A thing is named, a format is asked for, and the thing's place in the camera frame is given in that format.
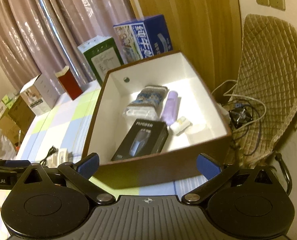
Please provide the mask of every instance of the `blue box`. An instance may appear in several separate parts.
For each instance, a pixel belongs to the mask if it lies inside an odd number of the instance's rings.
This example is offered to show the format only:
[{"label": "blue box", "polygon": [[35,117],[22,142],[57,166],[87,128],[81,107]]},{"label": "blue box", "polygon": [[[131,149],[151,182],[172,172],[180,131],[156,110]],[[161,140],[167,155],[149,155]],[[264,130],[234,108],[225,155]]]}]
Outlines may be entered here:
[{"label": "blue box", "polygon": [[162,14],[114,25],[122,43],[127,63],[152,57],[173,49],[167,24]]}]

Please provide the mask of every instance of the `wood panel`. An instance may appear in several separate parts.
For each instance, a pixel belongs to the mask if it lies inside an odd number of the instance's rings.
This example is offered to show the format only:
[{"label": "wood panel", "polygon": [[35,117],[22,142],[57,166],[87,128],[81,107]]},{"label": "wood panel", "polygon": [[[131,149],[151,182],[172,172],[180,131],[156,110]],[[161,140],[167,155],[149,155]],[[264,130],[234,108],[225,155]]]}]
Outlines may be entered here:
[{"label": "wood panel", "polygon": [[139,0],[144,16],[164,14],[180,49],[212,90],[236,79],[241,60],[238,0]]}]

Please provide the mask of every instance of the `gray ribbed plate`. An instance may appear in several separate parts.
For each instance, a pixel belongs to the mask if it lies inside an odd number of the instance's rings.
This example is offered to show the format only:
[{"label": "gray ribbed plate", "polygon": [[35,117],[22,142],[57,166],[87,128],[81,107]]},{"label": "gray ribbed plate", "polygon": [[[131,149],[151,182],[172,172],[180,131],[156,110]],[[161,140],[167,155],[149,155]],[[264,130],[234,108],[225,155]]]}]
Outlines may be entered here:
[{"label": "gray ribbed plate", "polygon": [[236,240],[214,228],[199,207],[183,205],[176,196],[121,196],[113,205],[97,207],[84,225],[57,239]]}]

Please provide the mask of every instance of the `white box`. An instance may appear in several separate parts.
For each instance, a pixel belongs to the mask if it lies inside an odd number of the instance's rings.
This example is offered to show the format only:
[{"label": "white box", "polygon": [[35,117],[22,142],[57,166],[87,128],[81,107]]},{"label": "white box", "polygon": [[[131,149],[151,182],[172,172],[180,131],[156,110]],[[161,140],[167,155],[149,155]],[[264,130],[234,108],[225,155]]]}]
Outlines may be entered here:
[{"label": "white box", "polygon": [[[190,144],[185,133],[170,133],[161,153],[111,161],[134,121],[122,115],[124,109],[150,84],[177,91],[178,117],[185,116],[193,125],[205,124],[210,135]],[[194,67],[182,53],[168,52],[107,73],[82,157],[92,152],[99,155],[100,167],[94,176],[112,188],[143,186],[198,175],[196,159],[201,153],[223,163],[230,136],[216,102]]]},{"label": "white box", "polygon": [[36,115],[51,111],[59,98],[58,92],[43,74],[27,82],[20,95]]}]

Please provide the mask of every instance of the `table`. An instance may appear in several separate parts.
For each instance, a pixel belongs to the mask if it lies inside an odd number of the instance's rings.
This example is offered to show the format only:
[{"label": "table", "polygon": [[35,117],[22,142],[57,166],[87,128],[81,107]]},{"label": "table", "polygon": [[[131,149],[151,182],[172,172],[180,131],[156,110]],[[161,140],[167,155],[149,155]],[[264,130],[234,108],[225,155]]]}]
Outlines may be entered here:
[{"label": "table", "polygon": [[[74,163],[81,159],[100,86],[97,81],[93,81],[87,84],[83,91],[84,93],[74,101],[66,93],[61,95],[50,112],[35,117],[23,139],[16,159],[40,161],[46,157],[52,146],[67,148],[68,152],[73,155]],[[181,199],[185,193],[203,184],[207,179],[200,175],[158,185],[119,190],[112,189],[93,177],[90,181],[116,198],[119,195],[178,195]],[[0,219],[0,240],[5,239],[7,234],[7,229]]]}]

